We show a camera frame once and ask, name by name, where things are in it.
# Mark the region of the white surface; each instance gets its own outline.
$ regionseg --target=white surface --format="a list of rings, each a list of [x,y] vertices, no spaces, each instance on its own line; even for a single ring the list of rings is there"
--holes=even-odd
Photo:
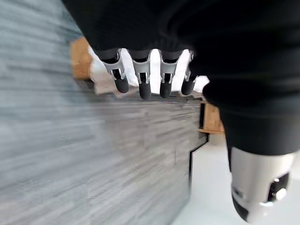
[[[89,47],[89,54],[92,56],[93,61],[90,65],[90,77],[95,82],[95,91],[97,91],[97,77],[104,73],[107,73],[104,64],[100,61],[98,56],[93,52],[92,48]],[[125,68],[125,73],[130,85],[138,87],[138,81],[135,76],[135,70],[133,67],[132,60],[126,49],[121,50],[121,56]],[[189,59],[188,50],[184,50],[181,57],[178,60],[175,76],[172,82],[172,91],[181,91],[182,82],[184,79],[187,63]],[[150,84],[151,92],[159,94],[160,88],[160,55],[157,49],[154,49],[150,56]],[[206,76],[200,76],[196,80],[194,90],[202,93],[203,87],[209,83]]]
[[[211,135],[211,142],[194,153],[191,201],[173,225],[246,225],[236,213],[231,199],[231,174],[225,137]],[[298,225],[300,212],[299,157],[287,196],[256,225]]]

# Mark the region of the gray wood-grain panel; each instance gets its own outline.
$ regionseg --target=gray wood-grain panel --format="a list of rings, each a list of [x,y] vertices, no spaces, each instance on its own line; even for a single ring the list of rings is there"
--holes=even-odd
[[[59,0],[0,1],[0,224],[166,225],[205,142],[193,99],[82,90]]]

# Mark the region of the white floor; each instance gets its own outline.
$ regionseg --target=white floor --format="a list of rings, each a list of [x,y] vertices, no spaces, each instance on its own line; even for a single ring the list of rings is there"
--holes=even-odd
[[[210,143],[194,153],[190,203],[173,225],[244,225],[231,199],[225,137],[211,135]],[[287,197],[258,225],[298,225],[300,213],[300,161],[295,164]]]

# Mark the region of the wooden furniture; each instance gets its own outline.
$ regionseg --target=wooden furniture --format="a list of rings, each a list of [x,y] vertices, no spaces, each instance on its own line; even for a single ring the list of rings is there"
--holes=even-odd
[[[199,131],[215,135],[225,134],[219,109],[207,101],[201,101]]]

